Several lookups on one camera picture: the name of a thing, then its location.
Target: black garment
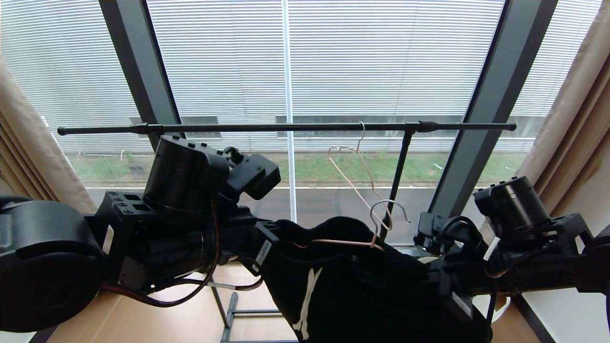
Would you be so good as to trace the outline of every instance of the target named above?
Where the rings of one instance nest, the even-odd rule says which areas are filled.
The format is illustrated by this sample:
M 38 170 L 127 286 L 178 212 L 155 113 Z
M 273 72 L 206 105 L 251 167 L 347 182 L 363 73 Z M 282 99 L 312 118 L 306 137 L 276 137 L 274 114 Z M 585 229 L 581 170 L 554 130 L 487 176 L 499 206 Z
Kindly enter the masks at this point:
M 484 317 L 458 320 L 422 282 L 428 266 L 391 246 L 384 251 L 312 239 L 369 242 L 359 220 L 335 217 L 313 229 L 276 222 L 282 244 L 271 249 L 262 274 L 273 301 L 301 342 L 484 342 Z M 293 244 L 307 245 L 301 249 Z M 306 328 L 301 326 L 307 287 Z

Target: robotic arm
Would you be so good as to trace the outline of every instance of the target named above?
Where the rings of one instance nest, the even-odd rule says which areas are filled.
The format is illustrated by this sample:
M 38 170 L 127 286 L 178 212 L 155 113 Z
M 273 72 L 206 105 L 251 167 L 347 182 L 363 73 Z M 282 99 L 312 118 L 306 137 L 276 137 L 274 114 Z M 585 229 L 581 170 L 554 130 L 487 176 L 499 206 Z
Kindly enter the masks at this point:
M 320 308 L 335 306 L 355 321 L 366 316 L 352 312 L 375 312 L 371 310 L 375 308 L 378 315 L 388 316 L 381 318 L 384 325 L 393 319 L 403 325 L 405 320 L 429 314 L 444 318 L 448 329 L 471 331 L 468 323 L 482 318 L 472 307 L 477 294 L 564 287 L 610 291 L 606 263 L 610 227 L 593 238 L 579 214 L 549 218 L 526 178 L 475 193 L 477 207 L 497 236 L 491 248 L 468 218 L 423 213 L 414 240 L 428 253 L 440 256 L 429 264 L 402 255 L 380 240 L 382 253 L 340 245 L 297 248 L 315 238 L 370 240 L 372 233 L 351 218 L 333 218 L 305 230 L 288 221 L 256 218 L 238 205 L 243 192 L 259 200 L 279 181 L 278 166 L 261 155 L 249 156 L 232 147 L 217 151 L 205 143 L 164 135 L 144 193 L 107 192 L 94 215 L 82 215 L 52 201 L 1 197 L 0 330 L 36 331 L 62 323 L 85 308 L 99 290 L 152 306 L 179 305 L 206 285 L 217 265 L 231 259 L 265 278 L 293 327 L 303 319 L 298 312 L 307 292 L 311 297 L 312 280 L 319 295 L 311 300 L 310 317 L 315 301 L 326 297 Z M 105 253 L 102 246 L 109 230 L 113 238 Z M 584 243 L 582 253 L 577 237 Z M 203 281 L 185 279 L 193 272 L 208 276 Z M 291 282 L 303 287 L 288 287 Z M 149 297 L 184 283 L 198 287 L 176 301 Z M 395 285 L 406 286 L 401 291 Z M 391 314 L 382 304 L 387 298 L 400 307 L 396 299 L 405 300 L 401 294 L 405 292 L 411 298 L 404 308 L 416 316 Z M 373 305 L 351 304 L 372 301 L 373 294 L 379 294 L 373 297 Z M 320 311 L 316 317 L 324 316 Z M 323 325 L 310 326 L 315 331 Z M 405 335 L 425 341 L 429 333 L 413 326 Z M 301 339 L 307 339 L 306 331 L 299 332 Z

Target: beige curtain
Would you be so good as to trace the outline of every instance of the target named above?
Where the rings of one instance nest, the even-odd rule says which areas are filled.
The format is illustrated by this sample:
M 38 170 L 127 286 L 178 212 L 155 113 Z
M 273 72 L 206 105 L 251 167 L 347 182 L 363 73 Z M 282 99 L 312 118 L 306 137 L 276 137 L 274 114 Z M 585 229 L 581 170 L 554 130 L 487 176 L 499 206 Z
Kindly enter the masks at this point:
M 526 175 L 549 213 L 563 213 L 600 170 L 610 128 L 610 2 L 604 1 L 572 68 L 517 171 Z
M 3 192 L 60 201 L 83 213 L 95 204 L 0 54 L 0 178 Z

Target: hanger hook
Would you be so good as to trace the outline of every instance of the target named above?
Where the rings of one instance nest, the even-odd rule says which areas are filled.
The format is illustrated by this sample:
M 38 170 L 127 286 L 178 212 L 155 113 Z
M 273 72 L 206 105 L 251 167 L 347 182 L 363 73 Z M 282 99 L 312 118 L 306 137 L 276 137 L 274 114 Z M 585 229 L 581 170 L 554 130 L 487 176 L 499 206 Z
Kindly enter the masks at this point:
M 360 152 L 360 142 L 362 142 L 362 140 L 364 139 L 364 135 L 367 133 L 367 128 L 364 126 L 364 122 L 358 121 L 358 123 L 362 125 L 362 136 L 360 136 L 360 139 L 358 140 L 358 145 L 356 145 L 356 153 Z
M 377 225 L 377 222 L 375 221 L 375 219 L 373 218 L 373 210 L 375 209 L 375 206 L 381 204 L 381 203 L 393 203 L 394 205 L 397 205 L 398 207 L 400 207 L 401 210 L 403 210 L 403 215 L 404 215 L 404 219 L 410 223 L 411 221 L 407 218 L 407 210 L 404 209 L 403 205 L 397 203 L 394 200 L 390 200 L 390 199 L 383 199 L 383 200 L 379 200 L 376 203 L 374 203 L 371 206 L 371 211 L 369 212 L 369 215 L 371 216 L 371 221 L 373 221 L 373 224 L 375 224 L 375 235 L 377 236 L 377 234 L 379 233 L 379 225 Z

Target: corrugated metal facade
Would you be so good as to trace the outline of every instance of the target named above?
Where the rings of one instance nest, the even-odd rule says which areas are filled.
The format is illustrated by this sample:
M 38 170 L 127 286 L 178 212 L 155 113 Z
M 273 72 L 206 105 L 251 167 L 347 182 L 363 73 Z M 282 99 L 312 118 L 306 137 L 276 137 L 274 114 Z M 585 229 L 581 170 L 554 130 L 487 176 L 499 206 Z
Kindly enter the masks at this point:
M 599 7 L 560 1 L 512 112 L 520 134 L 498 151 L 528 151 Z M 0 0 L 2 54 L 36 109 L 58 126 L 129 125 L 131 93 L 97 0 Z M 503 1 L 289 0 L 293 115 L 463 116 Z M 286 116 L 282 5 L 269 1 L 149 0 L 178 110 L 219 123 Z M 451 137 L 420 136 L 409 151 L 448 151 Z M 132 134 L 57 137 L 66 152 L 151 151 Z M 295 149 L 353 145 L 354 137 L 295 138 Z M 286 151 L 275 132 L 229 133 L 214 146 Z M 374 137 L 368 150 L 397 150 Z

